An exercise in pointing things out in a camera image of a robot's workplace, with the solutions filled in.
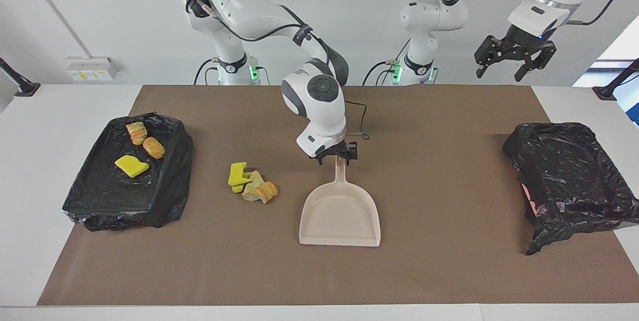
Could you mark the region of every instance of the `black stand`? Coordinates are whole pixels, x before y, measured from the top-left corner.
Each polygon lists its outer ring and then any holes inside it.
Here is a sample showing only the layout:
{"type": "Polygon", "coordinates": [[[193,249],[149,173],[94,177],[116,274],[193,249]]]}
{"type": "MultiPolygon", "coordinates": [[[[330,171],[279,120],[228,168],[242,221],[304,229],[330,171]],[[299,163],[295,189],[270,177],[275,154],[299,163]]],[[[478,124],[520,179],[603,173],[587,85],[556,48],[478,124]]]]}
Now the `black stand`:
{"type": "Polygon", "coordinates": [[[18,92],[14,96],[33,96],[39,89],[40,84],[38,82],[30,82],[27,78],[20,75],[9,64],[7,64],[3,58],[0,57],[0,69],[2,69],[12,80],[18,85],[18,92]]]}
{"type": "Polygon", "coordinates": [[[608,84],[607,86],[595,86],[593,87],[593,90],[595,91],[595,94],[597,94],[599,99],[616,102],[617,98],[615,98],[615,96],[613,95],[615,89],[617,89],[617,87],[625,82],[626,79],[630,77],[630,75],[636,73],[637,71],[639,71],[639,59],[633,61],[633,63],[630,64],[624,71],[621,71],[621,74],[619,74],[618,77],[612,80],[610,84],[608,84]]]}

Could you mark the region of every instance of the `brown paper mat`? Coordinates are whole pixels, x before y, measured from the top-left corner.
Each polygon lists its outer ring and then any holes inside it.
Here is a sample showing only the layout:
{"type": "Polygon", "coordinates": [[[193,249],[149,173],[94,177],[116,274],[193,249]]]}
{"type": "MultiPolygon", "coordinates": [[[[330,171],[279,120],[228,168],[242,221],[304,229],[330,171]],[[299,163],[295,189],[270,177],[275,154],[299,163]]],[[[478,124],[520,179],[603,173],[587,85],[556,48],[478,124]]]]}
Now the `brown paper mat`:
{"type": "MultiPolygon", "coordinates": [[[[184,121],[195,143],[182,220],[156,230],[75,226],[39,305],[637,303],[639,277],[612,232],[579,234],[526,257],[533,228],[501,146],[548,121],[529,87],[349,87],[369,104],[347,179],[373,196],[378,249],[301,246],[306,196],[333,163],[295,144],[306,125],[279,87],[145,86],[131,114],[184,121]],[[281,194],[232,194],[247,161],[281,194]]],[[[349,105],[350,131],[361,108],[349,105]]]]}

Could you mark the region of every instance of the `beige dustpan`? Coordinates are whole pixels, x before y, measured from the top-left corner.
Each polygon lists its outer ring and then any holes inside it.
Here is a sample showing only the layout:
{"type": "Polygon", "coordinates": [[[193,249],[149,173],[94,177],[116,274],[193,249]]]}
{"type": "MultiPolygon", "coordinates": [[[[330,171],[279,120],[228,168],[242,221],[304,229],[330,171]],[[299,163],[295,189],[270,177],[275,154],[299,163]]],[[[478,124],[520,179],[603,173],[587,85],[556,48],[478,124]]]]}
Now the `beige dustpan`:
{"type": "Polygon", "coordinates": [[[300,243],[377,247],[379,216],[365,189],[346,182],[346,162],[335,161],[335,181],[319,186],[306,198],[300,222],[300,243]]]}

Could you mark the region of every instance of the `croissant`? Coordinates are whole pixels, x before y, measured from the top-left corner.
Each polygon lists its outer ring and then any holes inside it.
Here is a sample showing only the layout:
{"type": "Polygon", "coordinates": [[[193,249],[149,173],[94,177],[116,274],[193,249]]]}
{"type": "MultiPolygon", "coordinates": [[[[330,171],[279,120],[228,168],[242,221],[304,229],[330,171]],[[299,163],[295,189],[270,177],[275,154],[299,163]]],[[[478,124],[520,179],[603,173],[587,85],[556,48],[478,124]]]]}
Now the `croissant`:
{"type": "Polygon", "coordinates": [[[244,187],[244,193],[242,198],[246,201],[258,201],[262,203],[269,202],[274,196],[279,193],[278,187],[272,182],[264,182],[262,176],[258,171],[251,173],[251,182],[244,187]]]}

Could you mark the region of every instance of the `green led light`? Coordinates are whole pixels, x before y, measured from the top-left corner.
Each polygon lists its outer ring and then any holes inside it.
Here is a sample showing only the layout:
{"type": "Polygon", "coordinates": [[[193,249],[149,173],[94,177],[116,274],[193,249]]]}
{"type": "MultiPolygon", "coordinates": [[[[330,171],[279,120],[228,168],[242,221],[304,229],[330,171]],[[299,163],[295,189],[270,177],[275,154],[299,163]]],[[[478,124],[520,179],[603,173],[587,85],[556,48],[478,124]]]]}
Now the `green led light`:
{"type": "Polygon", "coordinates": [[[439,75],[438,68],[432,68],[431,72],[428,75],[428,84],[434,84],[437,76],[439,75]]]}
{"type": "Polygon", "coordinates": [[[253,80],[258,80],[258,78],[260,77],[257,73],[257,71],[255,70],[255,66],[249,66],[249,68],[251,69],[251,78],[253,80]]]}
{"type": "Polygon", "coordinates": [[[397,69],[395,69],[395,80],[397,80],[397,82],[401,80],[401,74],[403,71],[404,68],[402,68],[401,66],[398,66],[397,69]]]}

